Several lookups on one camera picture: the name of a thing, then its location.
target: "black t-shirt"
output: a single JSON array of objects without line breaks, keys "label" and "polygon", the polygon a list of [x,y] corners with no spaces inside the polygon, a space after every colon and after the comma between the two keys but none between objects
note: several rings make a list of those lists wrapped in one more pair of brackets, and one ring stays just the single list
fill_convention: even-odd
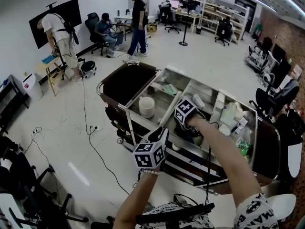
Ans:
[{"label": "black t-shirt", "polygon": [[[133,11],[132,11],[132,25],[138,26],[140,20],[140,12],[146,10],[145,0],[134,0]],[[148,18],[146,13],[144,13],[143,27],[148,24]]]}]

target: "pole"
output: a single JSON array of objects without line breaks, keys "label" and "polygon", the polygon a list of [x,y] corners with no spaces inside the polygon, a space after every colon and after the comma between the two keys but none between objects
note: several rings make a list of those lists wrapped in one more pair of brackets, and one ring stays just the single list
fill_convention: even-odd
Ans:
[{"label": "pole", "polygon": [[185,28],[184,28],[184,36],[183,36],[183,41],[179,42],[181,46],[187,46],[188,44],[185,42],[185,36],[186,36],[186,29],[187,29],[187,23],[189,21],[189,14],[190,14],[190,5],[191,5],[191,0],[189,0],[189,4],[187,6],[187,17],[186,17],[186,23],[185,23]]}]

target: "trash can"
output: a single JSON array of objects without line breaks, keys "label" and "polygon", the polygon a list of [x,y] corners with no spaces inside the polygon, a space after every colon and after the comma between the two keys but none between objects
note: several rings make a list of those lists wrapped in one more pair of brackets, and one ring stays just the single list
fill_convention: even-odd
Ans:
[{"label": "trash can", "polygon": [[42,98],[42,89],[39,82],[36,79],[35,74],[29,74],[22,82],[22,86],[30,98],[34,101],[38,101]]}]

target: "batman logo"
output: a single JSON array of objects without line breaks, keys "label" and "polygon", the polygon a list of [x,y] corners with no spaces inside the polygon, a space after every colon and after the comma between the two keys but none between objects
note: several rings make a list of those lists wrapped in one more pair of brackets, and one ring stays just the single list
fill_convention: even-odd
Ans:
[{"label": "batman logo", "polygon": [[278,224],[277,223],[274,223],[272,224],[272,226],[270,227],[271,229],[278,229]]},{"label": "batman logo", "polygon": [[247,208],[247,214],[251,214],[252,212],[256,211],[261,206],[260,201],[252,201],[252,204],[250,204]]}]

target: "stool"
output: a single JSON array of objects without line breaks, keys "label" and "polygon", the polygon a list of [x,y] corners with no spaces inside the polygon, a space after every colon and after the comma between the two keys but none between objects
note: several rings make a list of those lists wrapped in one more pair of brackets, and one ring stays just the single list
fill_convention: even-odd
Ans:
[{"label": "stool", "polygon": [[[59,57],[56,57],[55,59],[53,59],[53,60],[50,61],[49,63],[43,63],[43,62],[41,62],[41,63],[38,65],[38,67],[37,67],[38,70],[44,69],[44,70],[46,71],[47,76],[48,76],[49,85],[50,85],[50,87],[51,87],[51,89],[52,89],[53,94],[54,94],[55,97],[56,97],[56,94],[55,94],[55,91],[54,91],[54,88],[53,88],[53,84],[54,84],[55,80],[56,80],[57,78],[59,78],[59,77],[62,78],[62,76],[64,75],[69,81],[71,81],[71,79],[65,74],[65,72],[64,72],[64,71],[58,66],[58,64],[56,63],[58,59],[59,59]],[[55,78],[52,77],[52,74],[51,74],[51,71],[50,71],[50,66],[52,66],[53,64],[56,66],[56,68],[57,68],[57,69],[59,70],[59,72],[60,72],[60,73],[57,73],[58,75],[57,75]]]},{"label": "stool", "polygon": [[93,75],[95,75],[96,72],[95,62],[94,61],[87,61],[82,64],[81,66],[81,76],[87,78],[87,73],[89,71],[94,71]]}]

